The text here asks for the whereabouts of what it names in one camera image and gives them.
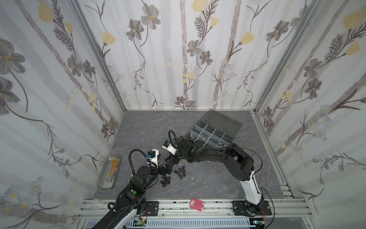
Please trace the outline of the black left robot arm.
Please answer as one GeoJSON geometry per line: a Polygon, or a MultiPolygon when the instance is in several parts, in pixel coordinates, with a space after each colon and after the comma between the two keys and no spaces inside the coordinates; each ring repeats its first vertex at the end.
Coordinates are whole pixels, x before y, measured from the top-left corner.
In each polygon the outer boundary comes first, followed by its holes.
{"type": "Polygon", "coordinates": [[[133,149],[128,155],[129,165],[132,170],[132,178],[127,186],[119,192],[115,202],[108,203],[109,211],[94,226],[95,229],[122,229],[126,222],[144,211],[146,206],[146,191],[158,180],[159,175],[164,175],[163,167],[159,166],[160,153],[152,149],[144,153],[140,149],[133,149]],[[132,164],[132,154],[141,153],[147,165],[138,170],[132,164]]]}

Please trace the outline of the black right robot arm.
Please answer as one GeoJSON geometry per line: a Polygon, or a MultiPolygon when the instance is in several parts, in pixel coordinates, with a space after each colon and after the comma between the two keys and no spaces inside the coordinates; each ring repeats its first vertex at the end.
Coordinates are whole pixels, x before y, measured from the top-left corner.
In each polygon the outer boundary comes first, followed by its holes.
{"type": "Polygon", "coordinates": [[[168,131],[168,138],[163,144],[163,148],[169,152],[169,156],[165,159],[166,174],[171,174],[173,166],[179,164],[182,159],[188,163],[202,161],[221,163],[235,179],[241,182],[245,192],[244,206],[234,207],[239,210],[239,214],[247,217],[254,217],[258,213],[265,214],[268,202],[255,179],[257,171],[254,167],[254,159],[247,153],[247,151],[254,152],[253,150],[241,148],[234,143],[212,147],[200,140],[195,142],[183,136],[177,137],[173,130],[168,131]]]}

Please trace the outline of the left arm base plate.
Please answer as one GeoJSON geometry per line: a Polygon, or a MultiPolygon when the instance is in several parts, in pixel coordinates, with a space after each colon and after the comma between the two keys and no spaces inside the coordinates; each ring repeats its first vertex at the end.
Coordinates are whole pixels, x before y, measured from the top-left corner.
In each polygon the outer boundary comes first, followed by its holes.
{"type": "Polygon", "coordinates": [[[157,217],[159,211],[158,201],[146,201],[137,207],[137,216],[157,217]]]}

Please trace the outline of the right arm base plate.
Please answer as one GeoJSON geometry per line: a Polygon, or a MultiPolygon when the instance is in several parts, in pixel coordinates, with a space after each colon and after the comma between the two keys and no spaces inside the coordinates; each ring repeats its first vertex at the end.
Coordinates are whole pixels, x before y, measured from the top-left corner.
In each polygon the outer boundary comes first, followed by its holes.
{"type": "Polygon", "coordinates": [[[254,205],[248,201],[237,200],[232,201],[233,212],[235,216],[272,216],[272,210],[268,201],[261,201],[258,205],[254,205]]]}

